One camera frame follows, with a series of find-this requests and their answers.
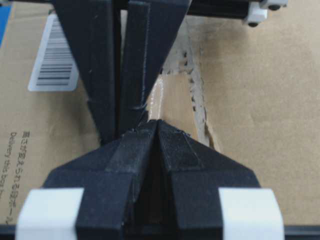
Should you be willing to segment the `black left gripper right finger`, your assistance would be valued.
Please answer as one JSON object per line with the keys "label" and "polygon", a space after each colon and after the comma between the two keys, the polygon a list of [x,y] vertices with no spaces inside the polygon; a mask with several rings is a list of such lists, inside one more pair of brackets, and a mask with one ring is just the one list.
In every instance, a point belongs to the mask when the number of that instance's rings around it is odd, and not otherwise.
{"label": "black left gripper right finger", "polygon": [[270,188],[245,165],[159,121],[170,204],[182,240],[282,240],[283,216]]}

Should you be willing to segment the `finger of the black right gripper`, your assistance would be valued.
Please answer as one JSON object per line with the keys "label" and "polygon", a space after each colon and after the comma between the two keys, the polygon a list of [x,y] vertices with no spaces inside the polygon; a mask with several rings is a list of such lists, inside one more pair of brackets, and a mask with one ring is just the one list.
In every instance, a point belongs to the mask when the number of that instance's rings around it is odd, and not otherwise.
{"label": "finger of the black right gripper", "polygon": [[130,0],[121,72],[119,128],[135,128],[175,42],[189,0]]}
{"label": "finger of the black right gripper", "polygon": [[79,70],[101,144],[116,134],[116,58],[112,0],[52,2]]}

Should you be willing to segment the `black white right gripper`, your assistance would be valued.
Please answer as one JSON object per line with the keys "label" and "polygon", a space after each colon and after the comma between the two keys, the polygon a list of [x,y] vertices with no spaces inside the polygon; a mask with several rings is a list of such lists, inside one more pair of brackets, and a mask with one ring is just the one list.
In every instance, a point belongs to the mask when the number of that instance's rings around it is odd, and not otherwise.
{"label": "black white right gripper", "polygon": [[190,16],[241,20],[256,27],[268,18],[268,11],[278,11],[287,0],[193,0],[187,12]]}

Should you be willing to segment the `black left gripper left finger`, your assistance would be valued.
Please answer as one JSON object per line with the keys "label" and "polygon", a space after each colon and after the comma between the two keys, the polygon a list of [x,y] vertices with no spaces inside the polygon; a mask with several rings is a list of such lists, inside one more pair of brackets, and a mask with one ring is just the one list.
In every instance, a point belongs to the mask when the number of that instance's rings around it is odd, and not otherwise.
{"label": "black left gripper left finger", "polygon": [[17,240],[122,240],[145,180],[157,121],[53,169],[19,213]]}

